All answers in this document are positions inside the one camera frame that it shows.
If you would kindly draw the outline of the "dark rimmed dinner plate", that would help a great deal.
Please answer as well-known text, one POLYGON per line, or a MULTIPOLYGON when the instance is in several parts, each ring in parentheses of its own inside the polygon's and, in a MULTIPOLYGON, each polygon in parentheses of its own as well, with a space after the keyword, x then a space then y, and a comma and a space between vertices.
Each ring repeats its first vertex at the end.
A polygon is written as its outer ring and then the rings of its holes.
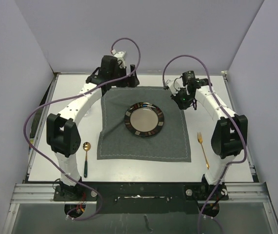
POLYGON ((164 113, 149 102, 131 105, 124 114, 124 124, 130 133, 138 137, 153 137, 164 126, 164 113))

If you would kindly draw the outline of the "gold fork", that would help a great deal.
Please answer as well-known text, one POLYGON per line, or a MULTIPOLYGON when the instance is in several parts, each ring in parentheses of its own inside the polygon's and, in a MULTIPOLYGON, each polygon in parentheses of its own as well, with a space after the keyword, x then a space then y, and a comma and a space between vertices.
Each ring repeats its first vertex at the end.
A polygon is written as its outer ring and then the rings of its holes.
POLYGON ((203 138, 202 138, 202 134, 201 134, 201 132, 197 132, 197 140, 198 140, 198 143, 200 144, 200 146, 201 146, 201 148, 202 148, 202 152, 203 152, 204 159, 205 159, 205 164, 206 164, 207 169, 209 170, 210 165, 209 165, 209 162, 208 162, 208 159, 207 159, 207 156, 206 156, 205 150, 204 150, 204 146, 203 146, 203 138))

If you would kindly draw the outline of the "grey cloth placemat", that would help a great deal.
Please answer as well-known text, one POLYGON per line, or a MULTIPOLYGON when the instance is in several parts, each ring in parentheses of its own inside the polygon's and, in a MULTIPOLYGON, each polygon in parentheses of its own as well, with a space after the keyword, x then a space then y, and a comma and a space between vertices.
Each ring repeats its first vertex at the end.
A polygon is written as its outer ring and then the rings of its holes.
POLYGON ((191 162, 185 114, 161 87, 112 88, 101 98, 102 131, 97 159, 135 159, 161 162, 191 162), (124 123, 129 107, 148 102, 164 113, 164 125, 153 136, 131 133, 124 123))

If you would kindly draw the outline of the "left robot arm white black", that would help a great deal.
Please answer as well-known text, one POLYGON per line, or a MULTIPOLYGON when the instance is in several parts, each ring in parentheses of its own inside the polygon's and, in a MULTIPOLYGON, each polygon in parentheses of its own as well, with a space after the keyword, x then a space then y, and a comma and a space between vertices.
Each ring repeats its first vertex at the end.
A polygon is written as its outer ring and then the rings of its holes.
POLYGON ((132 75, 126 74, 126 53, 113 52, 104 56, 101 65, 85 81, 74 99, 57 114, 49 114, 46 121, 46 141, 55 153, 62 169, 60 188, 71 200, 82 195, 76 152, 81 146, 78 124, 91 106, 111 89, 111 87, 131 87, 139 85, 135 65, 130 66, 132 75))

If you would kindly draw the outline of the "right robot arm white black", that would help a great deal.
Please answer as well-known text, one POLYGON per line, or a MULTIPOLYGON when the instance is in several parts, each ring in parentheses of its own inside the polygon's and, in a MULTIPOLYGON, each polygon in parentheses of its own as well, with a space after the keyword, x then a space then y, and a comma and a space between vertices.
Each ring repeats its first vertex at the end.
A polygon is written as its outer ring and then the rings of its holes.
POLYGON ((206 161, 208 169, 203 175, 206 183, 200 187, 201 196, 212 199, 218 193, 216 185, 224 181, 228 167, 240 163, 236 157, 246 151, 248 120, 222 101, 209 78, 196 78, 193 71, 183 73, 180 78, 182 85, 175 79, 163 82, 164 88, 170 90, 172 100, 181 110, 196 109, 200 103, 216 123, 211 137, 214 156, 212 161, 206 161))

